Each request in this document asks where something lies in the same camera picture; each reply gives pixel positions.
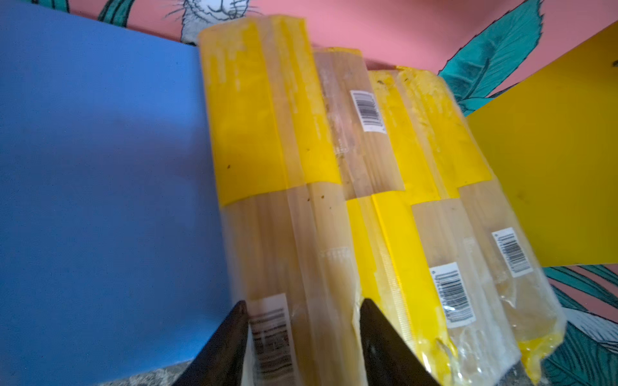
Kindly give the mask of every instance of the barcode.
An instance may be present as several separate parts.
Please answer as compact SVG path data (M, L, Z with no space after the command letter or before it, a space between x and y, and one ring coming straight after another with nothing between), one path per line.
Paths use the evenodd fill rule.
M384 121L378 110L378 103L372 93L366 91L352 90L352 99L356 106L356 112L366 132L378 132L386 134Z
M492 234L513 277L523 276L534 270L530 265L530 260L519 245L519 240L517 240L513 228L498 230Z
M286 294L247 304L255 352L256 385L296 385L298 366Z
M453 329L469 325L476 320L456 262L430 268L433 283L438 291L446 327Z

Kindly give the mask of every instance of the yellow surface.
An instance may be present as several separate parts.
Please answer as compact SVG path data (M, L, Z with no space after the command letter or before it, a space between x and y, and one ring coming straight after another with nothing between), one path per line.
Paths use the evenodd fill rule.
M391 139L408 205L440 199L404 101L390 71L369 71L378 106Z
M491 171L442 78L425 70L400 68L398 79L416 107L417 122L431 148L427 156L435 160L449 197L459 197L459 187L491 180Z
M618 262L618 23L468 117L541 265Z
M361 200L372 205L376 220L365 213ZM451 384L449 354L445 349L456 356L456 348L449 339L444 312L404 193L389 191L352 199L347 207L363 297L371 298L385 312L386 300L380 294L392 293L389 286L396 285L403 295L413 351L443 385ZM380 270L388 268L380 266L383 256L376 256L375 249L372 250L376 243L372 238L380 238L378 243L386 245L384 254L392 263L395 283L384 283L378 278Z
M243 18L199 39L219 204L299 183L341 183L304 22ZM285 100L275 102L274 82L283 83Z

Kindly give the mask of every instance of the transparent plastic bag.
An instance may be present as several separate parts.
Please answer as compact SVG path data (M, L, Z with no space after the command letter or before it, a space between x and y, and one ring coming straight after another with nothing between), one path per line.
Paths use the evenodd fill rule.
M414 69L401 69L396 76L412 105L410 115L427 141L427 157L435 163L447 194L463 203L522 362L537 383L541 360L564 336L560 304L444 80Z
M457 384L494 385L520 358L461 200L450 199L417 135L397 72L370 72L451 340Z
M324 48L314 57L345 198L404 190L360 51Z
M363 296L371 298L440 383L457 352L431 280L391 141L357 50L319 49L316 66L348 199Z
M228 271L253 337L245 382L366 384L352 234L304 22L244 18L199 42Z

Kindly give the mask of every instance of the teal leaf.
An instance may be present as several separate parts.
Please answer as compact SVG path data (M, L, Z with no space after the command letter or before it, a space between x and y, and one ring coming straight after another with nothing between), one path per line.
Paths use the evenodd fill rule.
M69 13L69 0L31 0L32 4L39 4L43 7L61 10Z
M587 311L565 309L564 314L577 327L608 351L618 354L618 324Z
M618 297L607 291L594 280L591 280L566 267L547 267L544 271L545 275L547 275L550 279L557 280L560 283L575 288L576 290L580 290L594 296L612 307L618 308Z
M476 35L439 75L457 101L485 98L519 67L541 38L541 0L526 0Z
M556 297L560 301L560 305L562 307L576 309L579 311L586 311L586 307L576 302L573 298L571 298L569 295L567 295L563 291L560 291L558 288L554 287L553 285L551 286L551 288L554 290L554 293L556 294Z
M99 14L100 22L126 27L135 0L108 0Z
M552 386L616 386L618 355L567 324L564 342L543 362Z
M606 266L602 266L600 264L589 265L589 266L580 266L580 268L584 268L588 272L592 272L595 275L598 275L613 285L618 287L618 275L613 273L613 271L609 270Z

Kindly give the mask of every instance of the blue panel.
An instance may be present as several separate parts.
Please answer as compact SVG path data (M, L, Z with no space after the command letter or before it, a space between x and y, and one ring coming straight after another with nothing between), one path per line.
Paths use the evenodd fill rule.
M231 308L198 51L0 0L0 384L188 360Z

